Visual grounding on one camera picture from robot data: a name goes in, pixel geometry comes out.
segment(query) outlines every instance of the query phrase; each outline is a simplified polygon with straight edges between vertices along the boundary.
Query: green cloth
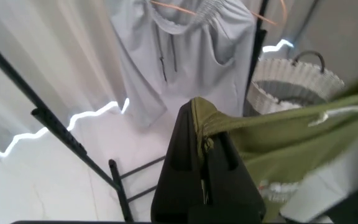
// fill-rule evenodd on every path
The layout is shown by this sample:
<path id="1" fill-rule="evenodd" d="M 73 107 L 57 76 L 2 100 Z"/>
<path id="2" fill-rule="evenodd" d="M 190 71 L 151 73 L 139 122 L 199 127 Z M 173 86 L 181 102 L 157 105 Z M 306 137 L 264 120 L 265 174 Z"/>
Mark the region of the green cloth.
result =
<path id="1" fill-rule="evenodd" d="M 358 111 L 354 110 L 309 126 L 324 112 L 358 108 L 358 84 L 348 90 L 330 103 L 250 118 L 232 118 L 203 98 L 192 99 L 201 162 L 201 148 L 213 150 L 213 143 L 203 140 L 227 131 L 264 198 L 264 221 L 268 222 L 277 217 L 308 172 L 333 160 L 358 138 Z"/>

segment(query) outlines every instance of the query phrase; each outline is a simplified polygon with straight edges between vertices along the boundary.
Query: orange hanger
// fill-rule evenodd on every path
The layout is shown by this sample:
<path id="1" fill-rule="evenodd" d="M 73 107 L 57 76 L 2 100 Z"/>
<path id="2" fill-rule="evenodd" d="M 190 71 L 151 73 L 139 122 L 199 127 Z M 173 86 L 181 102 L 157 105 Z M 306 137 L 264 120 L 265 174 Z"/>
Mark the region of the orange hanger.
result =
<path id="1" fill-rule="evenodd" d="M 286 21 L 287 21 L 287 7 L 286 7 L 286 5 L 285 5 L 284 0 L 280 0 L 280 1 L 281 1 L 281 5 L 282 5 L 282 8 L 283 8 L 283 22 L 282 22 L 282 23 L 285 24 Z M 191 14 L 191 15 L 193 15 L 193 16 L 196 15 L 195 12 L 192 12 L 192 11 L 190 11 L 190 10 L 187 10 L 187 9 L 184 9 L 184 8 L 181 8 L 181 7 L 178 7 L 178 6 L 173 5 L 173 4 L 160 3 L 160 2 L 157 2 L 157 1 L 154 1 L 154 0 L 150 0 L 150 2 L 153 3 L 153 4 L 158 4 L 158 5 L 160 5 L 160 6 L 170 7 L 170 8 L 172 8 L 172 9 L 176 9 L 176 10 L 179 10 L 179 11 L 181 11 L 181 12 L 185 12 L 185 13 Z M 258 17 L 259 19 L 262 19 L 262 20 L 264 20 L 264 21 L 266 21 L 266 22 L 268 22 L 268 23 L 270 23 L 270 24 L 273 24 L 273 25 L 277 26 L 277 23 L 276 23 L 276 22 L 271 21 L 270 19 L 267 19 L 267 18 L 265 18 L 265 17 L 263 17 L 263 16 L 261 16 L 261 15 L 259 15 L 259 14 L 256 14 L 256 13 L 254 13 L 254 12 L 251 12 L 251 13 L 252 13 L 252 15 Z"/>

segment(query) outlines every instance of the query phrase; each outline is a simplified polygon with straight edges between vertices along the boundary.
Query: white floor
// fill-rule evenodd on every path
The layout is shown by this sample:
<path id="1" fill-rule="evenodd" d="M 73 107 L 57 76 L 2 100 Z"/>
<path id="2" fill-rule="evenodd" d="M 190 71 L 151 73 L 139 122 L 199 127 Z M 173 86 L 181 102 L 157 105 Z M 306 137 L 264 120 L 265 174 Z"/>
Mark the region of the white floor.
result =
<path id="1" fill-rule="evenodd" d="M 165 114 L 147 131 L 131 116 L 108 111 L 77 121 L 72 131 L 88 155 L 110 175 L 108 160 L 120 173 L 164 156 L 175 118 Z M 157 184 L 163 162 L 124 179 L 128 197 Z M 154 193 L 130 204 L 135 221 L 150 220 Z M 122 221 L 115 191 L 50 133 L 19 142 L 0 159 L 0 223 L 18 220 Z"/>

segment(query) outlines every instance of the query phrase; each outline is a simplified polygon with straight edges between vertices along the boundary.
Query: clothing rack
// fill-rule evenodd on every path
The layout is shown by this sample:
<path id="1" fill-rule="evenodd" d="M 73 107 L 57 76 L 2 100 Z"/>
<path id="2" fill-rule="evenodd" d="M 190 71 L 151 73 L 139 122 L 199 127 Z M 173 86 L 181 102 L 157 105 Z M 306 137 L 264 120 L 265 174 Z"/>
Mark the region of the clothing rack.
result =
<path id="1" fill-rule="evenodd" d="M 265 14 L 268 2 L 269 0 L 262 1 L 259 11 L 259 14 L 261 16 Z M 252 79 L 252 74 L 258 61 L 263 40 L 267 33 L 266 30 L 260 29 L 261 25 L 262 20 L 258 19 L 257 30 L 255 33 L 254 50 L 252 53 L 252 60 L 250 66 L 250 75 L 247 86 L 249 86 L 250 80 Z M 64 143 L 64 145 L 66 145 L 66 147 L 69 148 L 71 152 L 73 152 L 78 158 L 80 158 L 88 167 L 90 167 L 96 174 L 100 176 L 100 178 L 106 181 L 117 192 L 125 222 L 134 222 L 129 203 L 154 191 L 157 186 L 151 187 L 137 195 L 127 198 L 124 186 L 122 184 L 122 179 L 132 174 L 138 173 L 139 171 L 142 171 L 160 161 L 163 161 L 165 159 L 165 156 L 159 157 L 158 159 L 144 164 L 123 175 L 120 175 L 116 161 L 114 159 L 110 159 L 108 162 L 111 171 L 111 178 L 87 155 L 87 151 L 82 146 L 82 144 L 79 143 L 69 131 L 67 131 L 66 127 L 64 127 L 64 125 L 59 121 L 56 115 L 49 109 L 49 107 L 35 93 L 35 91 L 30 87 L 30 85 L 20 76 L 19 72 L 4 58 L 1 53 L 0 69 L 15 84 L 15 86 L 18 87 L 18 89 L 20 89 L 20 91 L 23 92 L 23 94 L 35 105 L 36 109 L 31 111 L 31 115 L 40 123 L 42 123 L 56 138 L 58 138 L 62 143 Z"/>

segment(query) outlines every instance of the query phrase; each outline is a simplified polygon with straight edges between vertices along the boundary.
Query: white basket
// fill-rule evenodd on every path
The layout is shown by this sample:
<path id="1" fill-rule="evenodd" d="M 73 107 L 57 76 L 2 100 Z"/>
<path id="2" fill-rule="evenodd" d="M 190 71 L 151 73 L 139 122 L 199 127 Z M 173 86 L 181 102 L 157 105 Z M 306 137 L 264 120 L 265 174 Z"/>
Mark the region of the white basket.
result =
<path id="1" fill-rule="evenodd" d="M 321 66 L 299 62 L 305 54 L 315 54 Z M 257 116 L 324 103 L 344 88 L 344 82 L 325 69 L 323 57 L 306 51 L 288 59 L 258 62 L 244 105 L 244 116 Z"/>

